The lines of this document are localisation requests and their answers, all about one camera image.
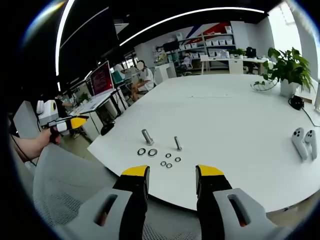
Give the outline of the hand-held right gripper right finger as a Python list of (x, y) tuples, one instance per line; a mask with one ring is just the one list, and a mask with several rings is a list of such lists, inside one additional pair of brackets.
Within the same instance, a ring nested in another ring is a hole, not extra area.
[(290, 229), (267, 218), (264, 207), (240, 188), (232, 188), (218, 168), (198, 164), (197, 214), (203, 240), (284, 240)]

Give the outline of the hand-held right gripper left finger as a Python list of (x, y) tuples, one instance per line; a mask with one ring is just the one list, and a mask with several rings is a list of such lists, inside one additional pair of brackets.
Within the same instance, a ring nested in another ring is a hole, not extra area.
[(54, 228), (60, 240), (140, 240), (148, 209), (150, 167), (122, 172), (112, 188), (85, 201), (77, 216)]

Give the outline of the person's left hand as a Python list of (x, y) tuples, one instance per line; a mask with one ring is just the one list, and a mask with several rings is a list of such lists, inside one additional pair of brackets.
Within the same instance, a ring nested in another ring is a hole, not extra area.
[(60, 144), (61, 138), (60, 133), (56, 126), (51, 126), (50, 128), (44, 129), (40, 132), (37, 137), (37, 141), (41, 150), (46, 147), (48, 144)]

